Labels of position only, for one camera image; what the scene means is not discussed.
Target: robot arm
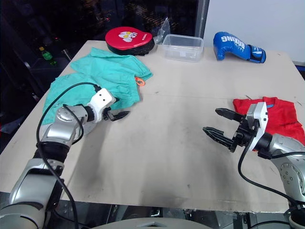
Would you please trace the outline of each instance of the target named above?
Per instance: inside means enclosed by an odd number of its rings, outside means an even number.
[[[104,109],[116,102],[116,99],[104,88],[99,90],[87,106],[66,106],[79,119],[82,125],[87,122],[99,122],[112,114]],[[57,110],[55,122],[43,135],[40,146],[49,164],[60,176],[64,160],[73,144],[75,136],[81,129],[79,122],[65,107]],[[120,118],[128,112],[118,114]],[[58,203],[61,186],[42,160],[38,151],[28,161],[23,173],[10,194],[10,205],[0,211],[0,225],[3,229],[42,228],[46,213]]]
[[[292,207],[291,226],[305,228],[305,147],[303,144],[290,137],[264,132],[268,122],[266,103],[252,104],[247,115],[224,108],[218,108],[216,112],[240,123],[234,137],[227,138],[223,131],[212,127],[204,127],[203,131],[214,141],[228,147],[231,152],[235,151],[237,145],[250,145],[249,149],[257,150],[258,156],[270,159],[280,173],[286,194],[295,200],[294,203],[290,202]],[[292,152],[296,152],[296,154],[284,155]]]

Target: table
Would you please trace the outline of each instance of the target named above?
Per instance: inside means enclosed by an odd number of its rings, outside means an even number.
[[[105,42],[87,41],[72,61]],[[283,52],[267,51],[264,64],[227,55],[216,61],[205,48],[198,63],[163,57],[161,47],[138,58],[153,72],[140,87],[141,101],[116,122],[103,121],[73,145],[62,177],[76,201],[224,211],[284,212],[286,199],[245,182],[235,153],[214,142],[203,126],[232,137],[238,123],[218,116],[234,98],[277,96],[295,103],[305,124],[305,82]],[[72,73],[67,66],[61,75]],[[32,158],[46,95],[0,155],[0,191],[10,192]],[[284,191],[276,167],[249,152],[243,172]]]

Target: red punching mitt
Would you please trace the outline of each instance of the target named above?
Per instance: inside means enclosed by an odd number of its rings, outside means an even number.
[[[133,27],[117,27],[105,36],[110,51],[118,55],[145,55],[153,49],[153,36]]]

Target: plastic bag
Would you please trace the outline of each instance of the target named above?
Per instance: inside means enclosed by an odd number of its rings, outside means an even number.
[[[163,25],[161,28],[158,30],[157,36],[153,38],[153,41],[155,44],[162,44],[165,36],[167,34],[171,33],[171,27],[170,27],[170,22],[168,20],[168,17],[165,18]]]

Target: white wall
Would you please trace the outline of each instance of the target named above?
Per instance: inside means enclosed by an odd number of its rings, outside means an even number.
[[[219,31],[265,50],[287,52],[295,64],[305,66],[305,0],[210,0],[204,45],[213,46]]]

